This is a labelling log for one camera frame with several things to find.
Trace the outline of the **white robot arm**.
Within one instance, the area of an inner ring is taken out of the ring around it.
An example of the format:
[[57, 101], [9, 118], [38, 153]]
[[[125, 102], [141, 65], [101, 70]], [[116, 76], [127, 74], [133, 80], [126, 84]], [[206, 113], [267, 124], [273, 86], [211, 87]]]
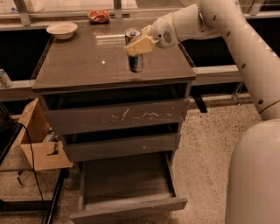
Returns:
[[242, 14], [239, 0], [198, 0], [158, 18], [126, 45], [130, 56], [221, 36], [262, 121], [234, 148], [226, 224], [280, 224], [280, 58]]

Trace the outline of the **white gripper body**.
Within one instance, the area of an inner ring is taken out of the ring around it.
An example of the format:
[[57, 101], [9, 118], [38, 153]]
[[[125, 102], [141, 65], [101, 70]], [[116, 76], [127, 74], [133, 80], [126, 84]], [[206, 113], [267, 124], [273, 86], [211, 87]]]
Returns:
[[179, 42], [172, 13], [159, 17], [152, 24], [150, 33], [157, 41], [156, 46], [160, 48], [169, 48]]

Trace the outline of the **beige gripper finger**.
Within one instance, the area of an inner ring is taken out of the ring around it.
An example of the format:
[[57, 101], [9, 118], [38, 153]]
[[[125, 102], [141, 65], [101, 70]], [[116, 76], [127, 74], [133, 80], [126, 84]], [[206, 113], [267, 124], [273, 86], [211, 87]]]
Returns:
[[129, 56], [149, 53], [155, 48], [157, 43], [158, 40], [152, 36], [128, 37], [126, 38], [125, 51]]
[[144, 36], [150, 36], [151, 35], [151, 25], [147, 25], [145, 26], [142, 30], [141, 30], [142, 34]]

